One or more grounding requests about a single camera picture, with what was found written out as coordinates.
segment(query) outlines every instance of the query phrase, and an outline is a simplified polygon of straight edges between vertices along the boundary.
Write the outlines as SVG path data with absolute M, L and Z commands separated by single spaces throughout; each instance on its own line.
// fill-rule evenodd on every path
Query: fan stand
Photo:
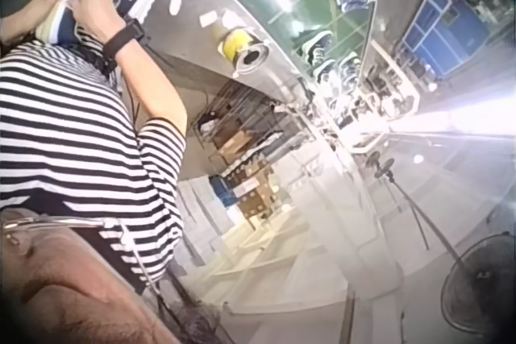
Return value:
M 396 187 L 396 189 L 402 194 L 402 196 L 405 198 L 405 200 L 409 203 L 410 209 L 412 210 L 412 214 L 414 215 L 416 222 L 418 223 L 419 231 L 422 234 L 423 240 L 425 242 L 425 246 L 428 249 L 427 239 L 425 237 L 425 234 L 422 230 L 421 223 L 419 222 L 419 219 L 417 217 L 417 213 L 419 216 L 425 221 L 425 223 L 431 228 L 431 230 L 434 232 L 435 236 L 439 239 L 439 241 L 443 244 L 443 246 L 446 248 L 447 252 L 452 256 L 454 259 L 457 267 L 464 273 L 465 278 L 468 279 L 468 282 L 471 286 L 471 289 L 473 293 L 476 296 L 476 302 L 478 304 L 478 307 L 480 308 L 480 311 L 482 313 L 485 313 L 486 308 L 483 307 L 483 294 L 485 292 L 484 289 L 480 289 L 478 287 L 477 281 L 475 281 L 475 275 L 471 273 L 471 271 L 466 267 L 464 264 L 464 261 L 460 258 L 459 254 L 456 252 L 456 250 L 453 248 L 453 245 L 447 240 L 447 238 L 444 236 L 444 234 L 441 232 L 441 230 L 433 223 L 432 220 L 425 214 L 425 212 L 412 200 L 412 198 L 409 196 L 408 193 L 405 192 L 402 187 L 395 181 L 394 174 L 391 171 L 391 167 L 394 165 L 394 159 L 390 158 L 387 161 L 385 161 L 383 164 L 380 164 L 380 152 L 374 151 L 369 157 L 366 162 L 366 167 L 368 168 L 376 168 L 376 172 L 374 174 L 374 177 L 378 180 L 385 176 L 388 180 L 388 182 Z

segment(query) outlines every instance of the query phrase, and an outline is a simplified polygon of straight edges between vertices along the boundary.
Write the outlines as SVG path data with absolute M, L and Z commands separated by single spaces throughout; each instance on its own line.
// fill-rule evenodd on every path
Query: glasses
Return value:
M 40 217 L 29 217 L 2 221 L 2 231 L 6 233 L 6 237 L 11 241 L 13 240 L 13 238 L 15 239 L 16 233 L 22 231 L 51 229 L 57 227 L 68 227 L 73 229 L 98 228 L 103 230 L 109 230 L 115 228 L 116 226 L 118 226 L 122 230 L 122 235 L 119 238 L 120 244 L 123 247 L 125 247 L 127 251 L 132 252 L 132 254 L 135 256 L 136 262 L 138 263 L 139 268 L 144 274 L 150 290 L 158 300 L 158 304 L 162 304 L 162 306 L 169 313 L 173 314 L 172 309 L 164 300 L 156 280 L 152 280 L 150 275 L 148 274 L 147 269 L 144 265 L 144 261 L 142 260 L 136 249 L 135 240 L 131 237 L 129 229 L 119 219 L 54 217 L 49 215 L 42 215 Z

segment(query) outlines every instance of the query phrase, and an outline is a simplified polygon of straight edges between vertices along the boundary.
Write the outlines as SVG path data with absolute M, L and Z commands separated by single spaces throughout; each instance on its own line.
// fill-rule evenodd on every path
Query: black wristwatch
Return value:
M 124 18 L 124 20 L 127 25 L 104 44 L 103 54 L 106 60 L 113 60 L 116 53 L 131 40 L 140 41 L 145 37 L 145 30 L 138 20 L 129 17 Z

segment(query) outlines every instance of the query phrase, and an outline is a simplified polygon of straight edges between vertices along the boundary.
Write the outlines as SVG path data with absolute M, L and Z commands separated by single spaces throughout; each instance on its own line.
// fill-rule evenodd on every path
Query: blue cabinet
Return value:
M 424 0 L 403 41 L 442 77 L 468 61 L 489 37 L 465 0 Z

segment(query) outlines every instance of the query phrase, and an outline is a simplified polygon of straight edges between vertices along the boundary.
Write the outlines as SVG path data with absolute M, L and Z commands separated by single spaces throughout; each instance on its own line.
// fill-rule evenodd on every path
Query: black and white striped shirt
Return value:
M 107 79 L 64 48 L 33 41 L 0 61 L 0 210 L 58 200 L 67 213 L 31 210 L 122 219 L 157 279 L 182 236 L 175 197 L 184 150 L 164 118 L 135 133 Z M 96 233 L 101 254 L 114 252 L 145 281 L 120 230 Z

